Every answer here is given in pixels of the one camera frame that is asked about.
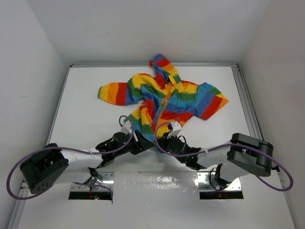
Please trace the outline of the rainbow striped hooded jacket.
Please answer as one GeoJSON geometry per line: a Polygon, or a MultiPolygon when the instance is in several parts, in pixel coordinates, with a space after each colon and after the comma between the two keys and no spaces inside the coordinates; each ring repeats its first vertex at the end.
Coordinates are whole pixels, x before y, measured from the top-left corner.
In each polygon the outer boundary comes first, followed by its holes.
{"type": "Polygon", "coordinates": [[[155,76],[137,73],[125,83],[113,82],[99,88],[98,97],[114,105],[141,103],[130,115],[135,130],[153,142],[168,132],[166,122],[184,125],[193,116],[209,119],[228,99],[208,83],[184,81],[162,54],[156,55],[150,66],[155,76]]]}

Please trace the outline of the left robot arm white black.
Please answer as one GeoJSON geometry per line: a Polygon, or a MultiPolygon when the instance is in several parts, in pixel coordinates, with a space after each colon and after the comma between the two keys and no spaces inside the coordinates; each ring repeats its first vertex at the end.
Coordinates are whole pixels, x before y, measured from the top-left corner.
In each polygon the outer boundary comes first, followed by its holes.
{"type": "Polygon", "coordinates": [[[131,153],[137,155],[154,147],[139,131],[133,135],[123,132],[83,153],[60,149],[51,143],[41,153],[30,156],[20,164],[20,171],[32,194],[42,194],[55,184],[93,183],[98,179],[97,169],[112,164],[116,157],[131,153]]]}

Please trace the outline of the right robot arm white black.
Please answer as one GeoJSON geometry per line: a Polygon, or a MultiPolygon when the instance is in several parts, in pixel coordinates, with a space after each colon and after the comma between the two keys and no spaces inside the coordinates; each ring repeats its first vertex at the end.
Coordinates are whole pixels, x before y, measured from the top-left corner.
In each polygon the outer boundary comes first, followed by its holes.
{"type": "Polygon", "coordinates": [[[224,146],[203,149],[190,147],[179,137],[167,135],[156,140],[158,149],[173,155],[192,170],[216,166],[214,185],[226,187],[236,178],[248,174],[258,177],[271,175],[272,161],[256,152],[258,150],[272,157],[274,147],[266,141],[235,133],[224,146]]]}

